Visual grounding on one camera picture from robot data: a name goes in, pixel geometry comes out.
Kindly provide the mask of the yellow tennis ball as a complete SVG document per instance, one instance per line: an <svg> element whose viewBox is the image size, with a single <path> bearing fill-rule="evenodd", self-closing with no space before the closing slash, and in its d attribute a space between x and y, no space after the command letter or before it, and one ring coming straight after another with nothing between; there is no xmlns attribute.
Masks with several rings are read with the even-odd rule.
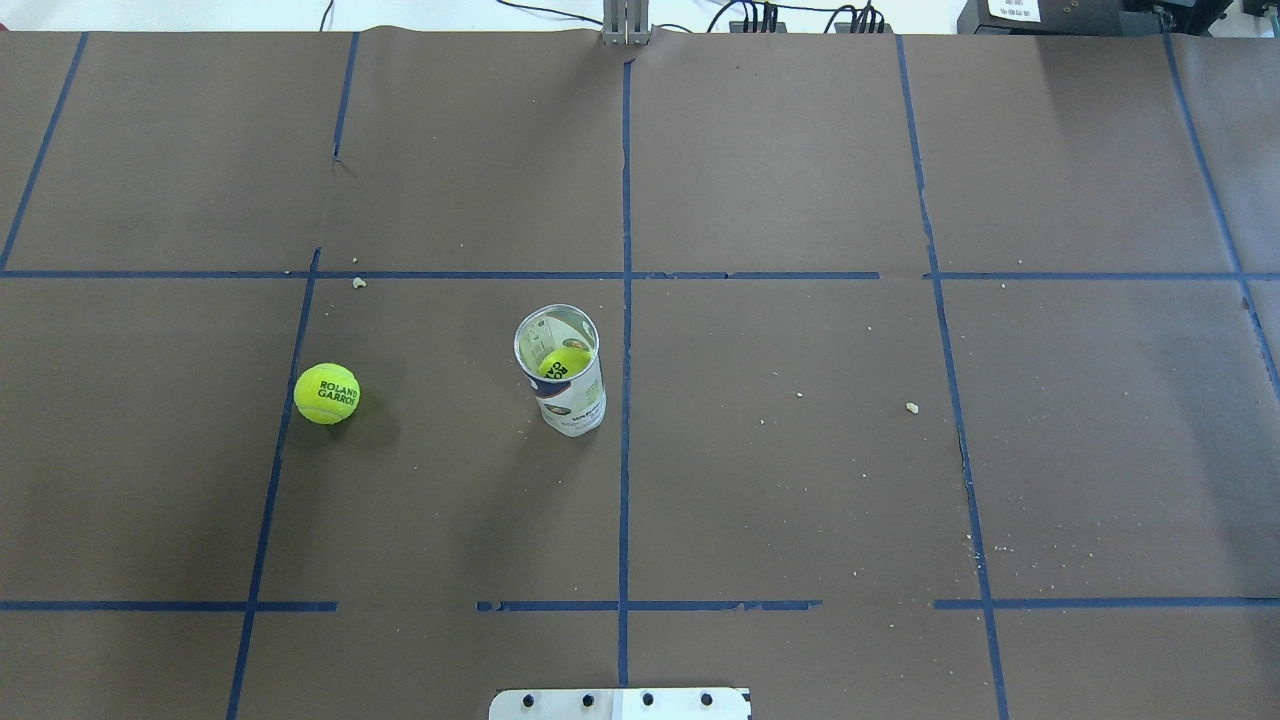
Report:
<svg viewBox="0 0 1280 720"><path fill-rule="evenodd" d="M538 366L538 375L548 380L568 380L585 372L593 361L589 348L564 346L549 352Z"/></svg>
<svg viewBox="0 0 1280 720"><path fill-rule="evenodd" d="M361 396L355 373L334 363L320 363L302 372L292 391L294 407L302 418L325 427L352 416Z"/></svg>

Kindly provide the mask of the yellow tennis ball inside can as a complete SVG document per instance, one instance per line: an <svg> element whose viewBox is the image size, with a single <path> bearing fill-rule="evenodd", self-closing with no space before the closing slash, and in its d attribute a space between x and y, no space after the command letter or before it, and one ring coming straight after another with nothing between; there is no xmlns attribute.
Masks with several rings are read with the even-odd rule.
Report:
<svg viewBox="0 0 1280 720"><path fill-rule="evenodd" d="M538 366L538 375L548 380L568 380L585 372L593 361L589 348L564 346L549 352Z"/></svg>

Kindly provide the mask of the clear plastic tennis ball can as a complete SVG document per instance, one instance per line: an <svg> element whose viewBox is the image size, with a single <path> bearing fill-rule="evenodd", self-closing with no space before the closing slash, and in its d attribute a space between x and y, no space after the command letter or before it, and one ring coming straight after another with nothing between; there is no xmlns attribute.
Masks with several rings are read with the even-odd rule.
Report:
<svg viewBox="0 0 1280 720"><path fill-rule="evenodd" d="M540 361L564 346L589 348L593 355L590 366L568 380L540 378ZM586 313L568 304L538 309L515 331L513 352L531 386L541 418L552 429L573 438L602 424L607 393L602 377L600 334Z"/></svg>

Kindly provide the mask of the black equipment box with label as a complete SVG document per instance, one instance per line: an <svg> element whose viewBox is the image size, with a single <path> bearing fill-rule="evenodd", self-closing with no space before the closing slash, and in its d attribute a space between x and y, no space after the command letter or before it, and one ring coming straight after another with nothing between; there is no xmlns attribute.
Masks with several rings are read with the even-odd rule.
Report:
<svg viewBox="0 0 1280 720"><path fill-rule="evenodd" d="M1229 1L966 1L957 35L1206 36Z"/></svg>

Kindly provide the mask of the grey aluminium post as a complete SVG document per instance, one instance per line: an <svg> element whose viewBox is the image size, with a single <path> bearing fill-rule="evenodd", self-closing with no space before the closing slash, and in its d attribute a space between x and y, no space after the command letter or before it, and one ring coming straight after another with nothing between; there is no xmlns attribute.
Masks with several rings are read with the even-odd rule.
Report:
<svg viewBox="0 0 1280 720"><path fill-rule="evenodd" d="M604 0L602 41L607 46L645 46L652 41L649 0Z"/></svg>

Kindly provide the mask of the white metal mount base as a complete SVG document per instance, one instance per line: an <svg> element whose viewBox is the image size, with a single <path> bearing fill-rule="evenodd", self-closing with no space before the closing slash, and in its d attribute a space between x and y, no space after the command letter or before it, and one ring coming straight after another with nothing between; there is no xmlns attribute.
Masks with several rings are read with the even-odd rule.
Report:
<svg viewBox="0 0 1280 720"><path fill-rule="evenodd" d="M732 687L508 689L489 719L751 719L750 691Z"/></svg>

